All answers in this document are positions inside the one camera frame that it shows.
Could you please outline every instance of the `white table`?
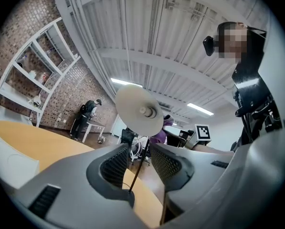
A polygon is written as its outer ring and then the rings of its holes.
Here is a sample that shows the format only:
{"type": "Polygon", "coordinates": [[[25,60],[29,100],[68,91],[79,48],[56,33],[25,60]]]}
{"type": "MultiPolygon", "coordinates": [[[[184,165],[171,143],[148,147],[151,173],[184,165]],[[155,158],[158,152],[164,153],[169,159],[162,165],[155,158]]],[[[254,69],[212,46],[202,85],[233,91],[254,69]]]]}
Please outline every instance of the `white table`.
{"type": "Polygon", "coordinates": [[[92,126],[96,126],[96,127],[102,128],[101,133],[100,133],[100,135],[99,135],[99,137],[98,137],[98,140],[99,140],[100,136],[102,136],[102,134],[103,134],[103,132],[104,132],[105,126],[102,126],[100,123],[98,123],[98,122],[96,122],[96,121],[92,121],[92,120],[87,121],[87,124],[88,124],[88,127],[87,127],[87,130],[86,130],[86,132],[85,132],[85,135],[84,135],[84,138],[83,138],[82,143],[85,142],[86,137],[87,137],[87,135],[89,134],[90,129],[91,129],[92,126]]]}

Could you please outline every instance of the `round table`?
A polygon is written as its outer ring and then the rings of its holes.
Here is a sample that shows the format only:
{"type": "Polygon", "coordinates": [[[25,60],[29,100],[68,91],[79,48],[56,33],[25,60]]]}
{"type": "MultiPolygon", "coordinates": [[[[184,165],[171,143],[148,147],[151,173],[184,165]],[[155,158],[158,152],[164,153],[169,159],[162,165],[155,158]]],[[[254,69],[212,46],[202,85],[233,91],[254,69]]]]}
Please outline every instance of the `round table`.
{"type": "MultiPolygon", "coordinates": [[[[22,123],[0,121],[0,137],[23,154],[39,160],[40,172],[54,162],[93,149],[65,136],[22,123]]],[[[126,170],[123,182],[131,185],[134,174],[126,170]]],[[[134,212],[150,228],[159,226],[162,204],[154,193],[137,178],[134,212]]]]}

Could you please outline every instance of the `white ceiling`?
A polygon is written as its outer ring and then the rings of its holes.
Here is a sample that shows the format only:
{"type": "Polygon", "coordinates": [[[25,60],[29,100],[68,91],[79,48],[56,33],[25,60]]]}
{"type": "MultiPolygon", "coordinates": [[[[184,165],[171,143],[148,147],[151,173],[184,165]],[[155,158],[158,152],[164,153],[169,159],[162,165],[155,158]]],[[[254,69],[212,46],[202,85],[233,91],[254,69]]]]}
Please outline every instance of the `white ceiling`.
{"type": "Polygon", "coordinates": [[[203,39],[224,21],[242,21],[260,29],[267,24],[267,8],[260,0],[64,2],[68,14],[61,13],[62,17],[71,16],[83,46],[74,42],[79,51],[86,50],[107,93],[113,98],[119,87],[110,78],[141,84],[180,126],[196,117],[209,118],[187,103],[215,115],[224,108],[236,110],[231,93],[235,64],[216,54],[208,57],[203,39]]]}

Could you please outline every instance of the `ceiling light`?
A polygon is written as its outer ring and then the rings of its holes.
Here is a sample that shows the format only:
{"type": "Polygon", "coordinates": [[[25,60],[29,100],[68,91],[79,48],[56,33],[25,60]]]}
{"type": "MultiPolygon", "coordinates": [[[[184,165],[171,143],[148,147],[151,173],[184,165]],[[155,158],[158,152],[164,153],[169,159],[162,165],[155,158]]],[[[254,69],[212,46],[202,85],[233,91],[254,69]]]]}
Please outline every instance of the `ceiling light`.
{"type": "Polygon", "coordinates": [[[134,84],[134,83],[131,83],[131,82],[125,82],[125,81],[121,81],[121,80],[117,80],[117,79],[114,79],[114,78],[111,78],[112,82],[115,82],[115,83],[119,83],[119,84],[122,84],[122,85],[136,85],[136,86],[140,86],[142,87],[142,85],[138,85],[138,84],[134,84]]]}
{"type": "Polygon", "coordinates": [[[203,108],[201,108],[201,107],[198,107],[198,106],[196,106],[196,105],[194,105],[194,104],[187,104],[187,106],[189,106],[189,107],[191,107],[191,108],[194,108],[194,109],[196,109],[196,110],[199,110],[199,111],[201,111],[201,112],[203,112],[203,113],[205,113],[205,114],[207,114],[207,115],[214,115],[214,113],[211,113],[210,111],[208,111],[208,110],[206,110],[206,109],[203,109],[203,108]]]}

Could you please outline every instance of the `brick wall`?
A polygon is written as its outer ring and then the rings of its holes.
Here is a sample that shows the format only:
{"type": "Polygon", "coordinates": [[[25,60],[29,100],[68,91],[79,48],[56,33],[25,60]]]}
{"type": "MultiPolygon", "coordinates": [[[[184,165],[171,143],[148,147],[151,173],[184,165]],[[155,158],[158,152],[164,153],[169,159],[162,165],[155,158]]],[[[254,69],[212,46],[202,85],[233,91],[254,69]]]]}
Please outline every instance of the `brick wall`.
{"type": "MultiPolygon", "coordinates": [[[[54,0],[20,1],[0,30],[0,78],[18,49],[38,30],[59,17],[60,14],[55,6],[54,0]]],[[[63,22],[58,22],[58,26],[72,52],[74,54],[77,53],[77,49],[63,22]]],[[[48,56],[55,65],[59,65],[62,62],[61,57],[52,47],[45,35],[38,39],[38,43],[45,51],[50,50],[48,56]]],[[[36,71],[36,79],[40,77],[42,73],[47,73],[48,75],[51,74],[41,60],[39,60],[30,49],[27,49],[22,54],[21,58],[22,57],[25,57],[25,59],[21,61],[23,68],[27,72],[31,70],[36,71]]],[[[64,71],[69,64],[70,61],[66,60],[60,66],[61,71],[64,71]]],[[[46,87],[52,89],[57,79],[58,75],[54,74],[46,83],[46,87]]],[[[6,82],[29,97],[34,97],[41,92],[41,88],[34,85],[16,69],[13,69],[10,72],[6,82]]],[[[45,91],[42,91],[42,103],[44,103],[47,96],[48,94],[45,91]]],[[[105,125],[105,131],[109,132],[117,115],[115,104],[99,85],[84,61],[80,59],[54,91],[44,111],[41,125],[69,130],[80,106],[90,99],[95,100],[97,98],[102,100],[102,106],[97,108],[94,120],[105,125]]],[[[29,109],[26,109],[1,95],[0,105],[26,116],[30,116],[31,114],[29,109]]]]}

